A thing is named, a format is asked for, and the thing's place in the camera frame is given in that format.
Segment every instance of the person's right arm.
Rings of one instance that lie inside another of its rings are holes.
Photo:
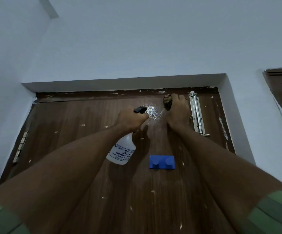
[[[268,194],[282,190],[282,182],[192,130],[189,105],[173,94],[167,123],[184,142],[217,204],[233,227],[241,224]]]

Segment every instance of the spray bottle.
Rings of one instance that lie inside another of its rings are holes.
[[[134,110],[135,113],[145,113],[146,107],[138,107]],[[128,162],[131,155],[136,150],[136,146],[132,142],[132,133],[121,138],[108,153],[106,158],[116,164],[124,165]]]

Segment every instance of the sleeve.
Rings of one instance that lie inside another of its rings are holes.
[[[282,191],[263,198],[243,225],[244,234],[282,234]]]
[[[30,234],[30,232],[16,215],[0,207],[0,234]]]

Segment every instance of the forearm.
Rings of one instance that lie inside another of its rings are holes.
[[[241,159],[189,126],[176,126],[217,204],[232,225],[240,224],[267,194],[282,189],[282,183]]]
[[[57,231],[125,133],[113,126],[48,154],[0,186],[0,205],[17,214],[33,233]]]

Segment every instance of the bottle label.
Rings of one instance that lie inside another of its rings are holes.
[[[134,150],[115,144],[108,155],[120,161],[128,161],[133,153]]]

